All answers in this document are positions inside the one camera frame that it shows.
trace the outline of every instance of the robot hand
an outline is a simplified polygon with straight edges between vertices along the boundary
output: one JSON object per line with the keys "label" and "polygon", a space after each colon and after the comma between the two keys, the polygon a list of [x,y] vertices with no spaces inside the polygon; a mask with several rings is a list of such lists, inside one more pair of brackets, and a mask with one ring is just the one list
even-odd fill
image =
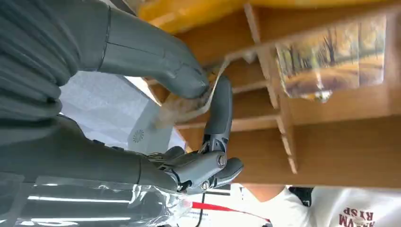
{"label": "robot hand", "polygon": [[242,170],[238,159],[227,161],[232,91],[225,77],[215,90],[203,148],[157,167],[152,157],[88,140],[73,120],[57,116],[59,87],[78,70],[149,76],[178,96],[200,97],[208,90],[206,73],[180,40],[97,0],[0,5],[0,172],[196,193]]}
{"label": "robot hand", "polygon": [[165,155],[151,155],[152,162],[177,182],[178,191],[203,193],[230,183],[243,169],[238,158],[227,160],[227,143],[232,123],[232,89],[229,80],[218,80],[210,106],[203,146],[188,154],[180,147],[171,148]]}

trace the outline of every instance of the autumn trees picture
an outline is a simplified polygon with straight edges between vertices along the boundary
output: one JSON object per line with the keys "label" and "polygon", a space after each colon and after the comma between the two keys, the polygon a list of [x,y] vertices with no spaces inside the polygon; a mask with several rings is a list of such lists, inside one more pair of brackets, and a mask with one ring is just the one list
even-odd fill
{"label": "autumn trees picture", "polygon": [[385,17],[333,26],[277,45],[282,84],[291,97],[383,81]]}

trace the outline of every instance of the wooden shelf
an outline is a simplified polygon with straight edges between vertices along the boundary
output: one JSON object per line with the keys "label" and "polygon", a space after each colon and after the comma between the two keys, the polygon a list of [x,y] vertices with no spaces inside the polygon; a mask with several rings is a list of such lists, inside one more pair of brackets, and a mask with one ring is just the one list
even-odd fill
{"label": "wooden shelf", "polygon": [[[245,131],[263,127],[276,127],[278,110],[270,104],[267,89],[242,92],[233,97],[232,131]],[[204,128],[209,119],[209,112],[185,123],[178,124],[178,129]]]}
{"label": "wooden shelf", "polygon": [[254,44],[243,10],[176,36],[188,45],[202,65],[216,63],[227,54]]}
{"label": "wooden shelf", "polygon": [[202,147],[204,130],[204,128],[178,129],[192,150],[199,150]]}
{"label": "wooden shelf", "polygon": [[223,72],[231,82],[233,93],[256,90],[267,86],[258,60],[247,63],[244,59],[233,61]]}
{"label": "wooden shelf", "polygon": [[401,114],[401,102],[394,99],[401,94],[401,86],[390,90],[388,84],[338,91],[327,103],[290,99],[289,104],[296,125],[369,119]]}
{"label": "wooden shelf", "polygon": [[150,91],[152,92],[153,96],[162,104],[167,99],[170,94],[170,91],[167,90],[161,84],[154,84],[149,86]]}
{"label": "wooden shelf", "polygon": [[234,132],[228,154],[245,164],[242,183],[400,188],[399,128],[394,116],[298,126],[296,175],[277,130]]}

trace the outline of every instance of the red stripe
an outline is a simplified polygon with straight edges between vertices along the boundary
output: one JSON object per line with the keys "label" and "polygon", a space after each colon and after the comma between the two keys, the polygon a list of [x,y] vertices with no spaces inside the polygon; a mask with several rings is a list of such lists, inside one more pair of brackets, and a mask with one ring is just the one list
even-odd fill
{"label": "red stripe", "polygon": [[[218,206],[218,205],[213,205],[213,204],[207,204],[207,203],[200,203],[200,202],[192,202],[192,208],[194,209],[203,209],[203,210],[219,210],[219,211],[234,211],[234,212],[240,212],[243,214],[249,214],[258,218],[262,218],[261,216],[257,216],[245,211],[239,211],[239,210],[234,210],[234,209],[230,209],[228,207],[222,207],[222,206]],[[270,222],[270,219],[267,218],[262,218],[263,220]]]}

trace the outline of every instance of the black cable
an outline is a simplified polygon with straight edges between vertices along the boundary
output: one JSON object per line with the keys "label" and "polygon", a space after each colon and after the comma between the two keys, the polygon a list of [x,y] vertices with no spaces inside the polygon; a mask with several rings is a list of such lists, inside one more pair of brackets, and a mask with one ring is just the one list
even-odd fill
{"label": "black cable", "polygon": [[[206,194],[206,193],[204,193],[204,194],[202,195],[202,204],[205,202],[205,194]],[[200,210],[199,221],[198,221],[198,224],[197,224],[195,227],[199,227],[199,226],[201,225],[202,216],[203,216],[203,209]]]}

